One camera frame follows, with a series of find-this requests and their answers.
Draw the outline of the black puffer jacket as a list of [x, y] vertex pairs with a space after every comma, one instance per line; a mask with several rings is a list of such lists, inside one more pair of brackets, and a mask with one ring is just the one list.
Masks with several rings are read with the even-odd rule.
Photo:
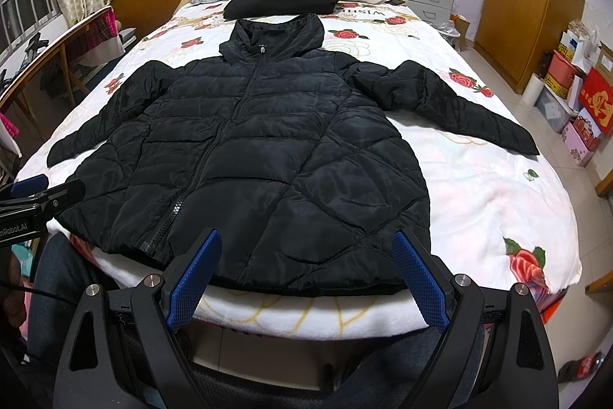
[[150, 61], [57, 141], [79, 158], [82, 201], [58, 222], [107, 253], [165, 268], [205, 228], [222, 238], [215, 286], [304, 297], [393, 295], [392, 241], [430, 242], [418, 159], [388, 120], [536, 154], [528, 131], [414, 61], [388, 69], [322, 47], [318, 16], [236, 22], [215, 57]]

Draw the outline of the person's jeans leg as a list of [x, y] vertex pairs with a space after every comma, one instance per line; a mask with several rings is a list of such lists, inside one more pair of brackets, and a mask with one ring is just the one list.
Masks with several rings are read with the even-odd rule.
[[78, 302], [91, 284], [117, 290], [116, 282], [88, 261], [63, 233], [48, 240], [38, 262], [28, 312], [30, 358], [55, 373]]

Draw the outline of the white floral bed blanket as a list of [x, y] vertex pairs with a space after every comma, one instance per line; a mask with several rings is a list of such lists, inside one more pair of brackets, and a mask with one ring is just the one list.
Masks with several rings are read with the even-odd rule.
[[[406, 60], [419, 62], [462, 97], [507, 114], [461, 55], [406, 7], [344, 3], [322, 24], [323, 46], [329, 51], [390, 68]], [[118, 62], [52, 139], [79, 129], [146, 62], [183, 66], [214, 56], [232, 29], [218, 4], [183, 7]], [[396, 112], [390, 119], [418, 158], [430, 195], [431, 247], [449, 269], [499, 289], [525, 281], [540, 309], [552, 307], [580, 280], [572, 201], [546, 158], [507, 153], [483, 140], [441, 131], [414, 115]], [[363, 340], [425, 325], [406, 291], [307, 298], [209, 286], [195, 315], [229, 329], [298, 340]]]

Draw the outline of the wooden desk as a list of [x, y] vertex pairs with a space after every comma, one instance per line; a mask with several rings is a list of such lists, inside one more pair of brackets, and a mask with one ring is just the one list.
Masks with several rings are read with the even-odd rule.
[[52, 62], [58, 64], [61, 72], [60, 81], [64, 85], [61, 94], [66, 92], [72, 106], [75, 106], [73, 88], [78, 87], [84, 94], [88, 94], [89, 90], [70, 69], [70, 66], [77, 64], [77, 66], [97, 69], [123, 56], [124, 52], [120, 30], [117, 28], [114, 10], [111, 6], [105, 6], [93, 15], [77, 22], [63, 35], [48, 44], [45, 50], [36, 55], [23, 71], [18, 72], [13, 81], [2, 91], [1, 112], [7, 112], [11, 106], [16, 106], [25, 118], [26, 128], [20, 130], [16, 138], [21, 139], [29, 132], [37, 133], [42, 142], [49, 138], [38, 122], [25, 91], [29, 83], [49, 64]]

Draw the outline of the red gift box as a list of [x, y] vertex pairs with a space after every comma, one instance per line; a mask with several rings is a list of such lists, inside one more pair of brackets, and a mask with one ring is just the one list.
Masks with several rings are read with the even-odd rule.
[[603, 134], [609, 135], [613, 122], [612, 86], [596, 70], [590, 69], [580, 93], [580, 103], [588, 110]]

